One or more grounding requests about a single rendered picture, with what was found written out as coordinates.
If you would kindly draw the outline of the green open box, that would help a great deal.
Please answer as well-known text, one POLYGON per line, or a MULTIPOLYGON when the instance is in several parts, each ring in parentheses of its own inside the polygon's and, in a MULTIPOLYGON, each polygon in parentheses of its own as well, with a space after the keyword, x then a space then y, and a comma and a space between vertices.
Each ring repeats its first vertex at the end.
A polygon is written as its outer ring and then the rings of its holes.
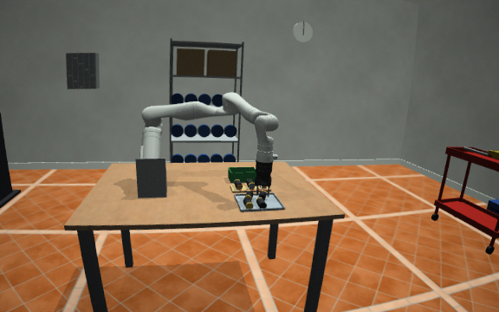
POLYGON ((240 179, 241 183, 246 183, 247 179, 252 179, 255 183, 256 169, 255 167, 230 167, 228 178, 231 183, 236 179, 240 179))

